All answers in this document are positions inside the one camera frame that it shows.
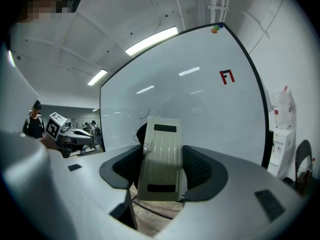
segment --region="whiteboard frame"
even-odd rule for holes
[[[198,29],[202,29],[202,28],[207,28],[207,27],[212,27],[212,26],[217,26],[217,25],[223,25],[223,27],[228,30],[228,32],[232,35],[232,37],[234,38],[234,40],[237,42],[237,44],[240,46],[241,50],[243,51],[243,53],[245,54],[245,57],[247,58],[247,60],[249,61],[249,64],[253,70],[254,76],[256,78],[256,81],[258,83],[259,89],[260,89],[260,93],[261,93],[261,98],[262,98],[262,104],[263,104],[263,111],[264,111],[264,122],[265,122],[265,140],[264,140],[264,151],[263,151],[263,158],[262,158],[262,162],[261,162],[261,166],[264,167],[265,169],[268,169],[268,165],[269,165],[269,161],[270,161],[270,157],[271,157],[271,149],[272,149],[272,136],[273,134],[270,133],[269,131],[269,116],[268,116],[268,106],[267,106],[267,99],[266,99],[266,95],[265,95],[265,91],[264,91],[264,87],[263,84],[261,82],[261,79],[259,77],[258,71],[255,67],[254,62],[252,61],[249,53],[247,52],[246,48],[243,46],[243,44],[240,42],[240,40],[237,38],[237,36],[232,32],[232,30],[224,23],[224,22],[217,22],[217,23],[212,23],[212,24],[206,24],[206,25],[201,25],[201,26],[197,26],[194,28],[190,28],[188,30],[182,31],[172,37],[169,37],[163,41],[157,42],[154,45],[151,45],[150,47],[146,48],[144,51],[142,51],[141,53],[139,53],[138,55],[136,55],[134,58],[132,58],[131,60],[129,60],[126,64],[124,64],[122,67],[120,67],[112,76],[110,76],[110,78],[108,78],[100,87],[100,97],[99,97],[99,113],[100,113],[100,118],[101,118],[101,88],[113,77],[115,76],[120,70],[122,70],[125,66],[127,66],[128,64],[130,64],[132,61],[134,61],[136,58],[138,58],[139,56],[141,56],[142,54],[146,53],[147,51],[149,51],[150,49],[161,45],[162,43],[164,43],[167,40],[173,39],[177,36],[183,35],[185,33],[194,31],[194,30],[198,30]],[[102,149],[104,152],[106,152],[104,145],[102,145]]]

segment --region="black velcro strip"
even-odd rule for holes
[[[162,132],[171,132],[176,133],[177,127],[172,125],[162,125],[162,124],[155,124],[154,125],[155,131],[162,131]]]
[[[68,166],[68,168],[69,168],[69,170],[70,170],[70,172],[72,172],[72,171],[74,171],[74,170],[76,170],[76,169],[79,169],[79,168],[81,168],[82,166],[81,165],[79,165],[79,164],[73,164],[73,165],[69,165]]]
[[[149,192],[175,192],[176,185],[152,185],[148,184],[147,190]]]
[[[265,189],[254,192],[254,194],[258,198],[259,203],[262,205],[270,222],[273,222],[285,212],[285,208],[280,204],[270,190]]]

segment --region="black cap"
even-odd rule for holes
[[[37,101],[34,103],[33,108],[34,108],[35,110],[40,110],[40,109],[41,109],[41,103],[40,103],[39,100],[37,100]]]

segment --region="black shirt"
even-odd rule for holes
[[[28,123],[27,120],[25,120],[24,126],[23,126],[23,132],[26,135],[29,135],[31,137],[34,137],[36,139],[42,138],[42,133],[44,133],[44,122],[42,121],[42,124],[39,120],[39,117],[37,119],[33,119],[30,116],[30,124],[29,128],[27,129]]]

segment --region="whiteboard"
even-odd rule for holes
[[[157,116],[180,119],[183,145],[262,164],[269,121],[261,81],[229,28],[212,33],[213,25],[150,48],[104,83],[106,151],[137,144],[137,130]]]

